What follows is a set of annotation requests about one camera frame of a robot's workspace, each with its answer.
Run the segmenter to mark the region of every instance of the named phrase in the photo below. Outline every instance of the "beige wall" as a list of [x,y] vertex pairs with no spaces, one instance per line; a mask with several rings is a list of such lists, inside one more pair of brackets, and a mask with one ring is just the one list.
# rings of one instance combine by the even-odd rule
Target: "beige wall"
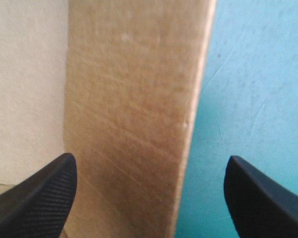
[[63,153],[67,0],[0,0],[0,183]]

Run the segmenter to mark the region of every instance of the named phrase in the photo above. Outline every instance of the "brown cardboard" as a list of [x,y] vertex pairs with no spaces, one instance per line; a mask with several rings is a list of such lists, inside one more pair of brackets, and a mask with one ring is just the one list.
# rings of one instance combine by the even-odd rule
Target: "brown cardboard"
[[70,0],[69,238],[173,237],[216,0]]

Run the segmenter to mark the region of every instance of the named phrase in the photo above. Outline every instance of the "textured black plastic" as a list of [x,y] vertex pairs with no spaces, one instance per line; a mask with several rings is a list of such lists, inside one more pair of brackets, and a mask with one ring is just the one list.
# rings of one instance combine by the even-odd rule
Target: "textured black plastic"
[[224,195],[241,238],[298,238],[298,196],[241,157],[228,162]]
[[62,154],[0,195],[0,238],[58,238],[76,193],[76,162]]

